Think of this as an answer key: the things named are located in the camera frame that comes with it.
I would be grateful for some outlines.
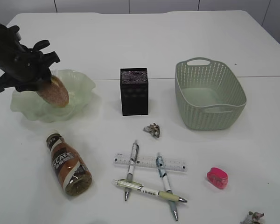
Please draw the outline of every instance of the mesh pen holder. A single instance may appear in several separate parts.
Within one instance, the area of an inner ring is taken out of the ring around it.
[[[208,65],[188,65],[205,60]],[[219,61],[196,57],[175,68],[175,95],[185,125],[194,130],[230,127],[240,116],[247,99],[236,76]]]
[[[120,69],[122,115],[148,115],[146,68]]]

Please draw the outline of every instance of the small gray object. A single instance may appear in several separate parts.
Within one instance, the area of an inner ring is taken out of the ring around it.
[[[249,211],[246,219],[243,222],[241,222],[241,224],[261,224],[260,218],[264,215],[264,213]]]
[[[156,123],[153,125],[147,126],[143,129],[145,132],[148,132],[151,134],[151,136],[159,138],[161,131],[160,131],[160,126],[158,126]]]

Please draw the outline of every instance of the white table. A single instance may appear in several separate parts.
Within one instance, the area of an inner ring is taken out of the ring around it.
[[[89,106],[72,120],[45,124],[9,110],[11,89],[0,94],[0,224],[172,224],[168,204],[123,189],[112,179],[117,152],[130,153],[135,139],[140,154],[185,159],[188,172],[169,172],[173,192],[189,200],[178,204],[181,224],[239,224],[247,212],[265,213],[267,224],[280,224],[280,77],[239,79],[248,104],[227,130],[191,131],[179,115],[173,79],[149,81],[149,115],[121,115],[119,81],[95,81]],[[161,138],[142,131],[156,122]],[[67,198],[50,166],[46,132],[55,128],[76,148],[93,175],[91,188]],[[225,190],[205,180],[211,167],[229,175]],[[134,179],[163,189],[156,170],[135,170]]]
[[[174,78],[175,65],[203,56],[226,63],[238,77],[280,76],[280,45],[246,12],[165,14],[19,14],[22,43],[48,39],[53,69],[93,80],[119,79],[120,68],[148,68],[148,77]]]

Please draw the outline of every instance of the white pen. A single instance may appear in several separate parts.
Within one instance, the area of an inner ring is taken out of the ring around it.
[[[128,181],[133,180],[133,172],[134,172],[134,168],[135,168],[135,163],[137,161],[138,151],[139,151],[139,145],[137,144],[137,140],[135,140],[135,142],[133,143],[133,147],[132,147],[132,153],[131,153],[131,158],[130,158],[130,162],[129,162],[129,170],[128,170],[127,176],[126,176],[126,179]],[[130,192],[131,192],[130,188],[125,188],[125,201],[128,199]]]
[[[165,191],[167,193],[172,194],[172,190],[171,190],[171,187],[170,187],[170,184],[169,184],[169,179],[168,179],[166,170],[164,168],[164,161],[163,161],[163,158],[162,158],[160,153],[157,154],[156,165],[157,165],[158,170],[159,170],[160,178],[163,180]],[[172,212],[172,215],[173,215],[174,219],[177,221],[178,220],[178,215],[177,215],[176,204],[175,204],[175,202],[169,201],[169,200],[168,200],[168,203],[170,205],[170,210]]]
[[[170,200],[170,201],[173,201],[173,202],[183,202],[183,203],[188,202],[186,199],[184,199],[182,197],[179,197],[177,195],[173,195],[173,194],[167,193],[165,191],[161,191],[161,190],[151,189],[151,188],[143,186],[140,183],[136,183],[136,182],[133,182],[133,181],[128,181],[128,180],[125,180],[125,179],[121,179],[121,180],[113,180],[112,182],[115,185],[118,185],[120,187],[130,188],[132,190],[136,190],[136,191],[139,191],[143,194],[148,194],[148,195],[151,195],[151,196],[154,196],[154,197],[160,197],[160,198]]]

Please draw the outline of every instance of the bowl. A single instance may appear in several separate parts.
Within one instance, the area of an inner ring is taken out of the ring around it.
[[[28,120],[49,123],[72,118],[90,102],[95,83],[85,74],[74,70],[55,70],[52,74],[62,81],[69,93],[70,102],[66,107],[52,106],[33,91],[14,91],[11,111],[21,112]]]

